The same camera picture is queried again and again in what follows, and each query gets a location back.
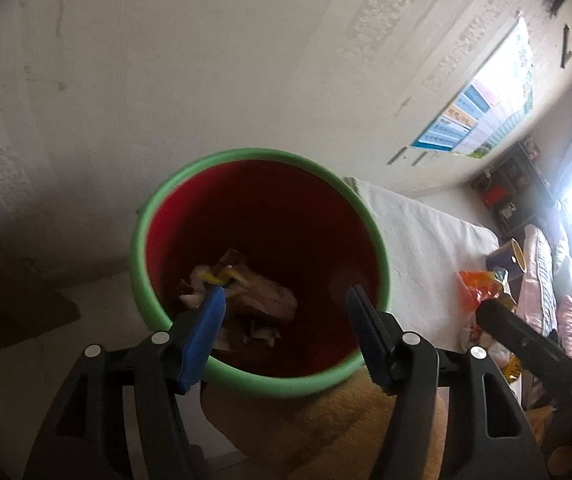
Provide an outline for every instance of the poster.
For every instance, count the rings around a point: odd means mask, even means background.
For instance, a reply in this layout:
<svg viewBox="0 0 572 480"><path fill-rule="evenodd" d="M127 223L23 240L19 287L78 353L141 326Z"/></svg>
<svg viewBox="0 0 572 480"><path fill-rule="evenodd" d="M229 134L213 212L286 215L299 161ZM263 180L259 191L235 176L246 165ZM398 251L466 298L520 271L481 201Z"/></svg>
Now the poster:
<svg viewBox="0 0 572 480"><path fill-rule="evenodd" d="M461 94L411 144L482 158L532 110L532 51L524 18Z"/></svg>

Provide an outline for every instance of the tiled floor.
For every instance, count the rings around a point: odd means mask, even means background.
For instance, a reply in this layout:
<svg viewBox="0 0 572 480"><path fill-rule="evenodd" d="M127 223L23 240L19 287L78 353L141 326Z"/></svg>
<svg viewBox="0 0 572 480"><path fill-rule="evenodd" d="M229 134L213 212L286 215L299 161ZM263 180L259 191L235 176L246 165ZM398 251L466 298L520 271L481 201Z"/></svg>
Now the tiled floor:
<svg viewBox="0 0 572 480"><path fill-rule="evenodd" d="M454 188L418 200L494 230L490 215L470 189ZM96 342L108 350L134 346L149 334L126 273L64 293L79 306L80 320L0 351L0 466L12 479L21 478L45 413L80 352ZM205 419L198 388L177 399L189 440L202 447L212 464L239 460L232 444ZM220 470L214 478L266 480L267 476L243 463Z"/></svg>

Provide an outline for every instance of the folded blanket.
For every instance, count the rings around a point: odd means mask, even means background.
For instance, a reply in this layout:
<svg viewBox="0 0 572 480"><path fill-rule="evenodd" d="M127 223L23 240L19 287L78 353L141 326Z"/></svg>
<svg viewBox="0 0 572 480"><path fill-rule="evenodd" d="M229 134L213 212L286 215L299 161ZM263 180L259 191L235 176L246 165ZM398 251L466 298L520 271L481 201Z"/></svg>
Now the folded blanket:
<svg viewBox="0 0 572 480"><path fill-rule="evenodd" d="M360 370L322 394L300 399L244 397L207 385L202 409L237 449L288 480L366 480L395 397ZM437 479L444 453L447 413L437 397L423 478Z"/></svg>

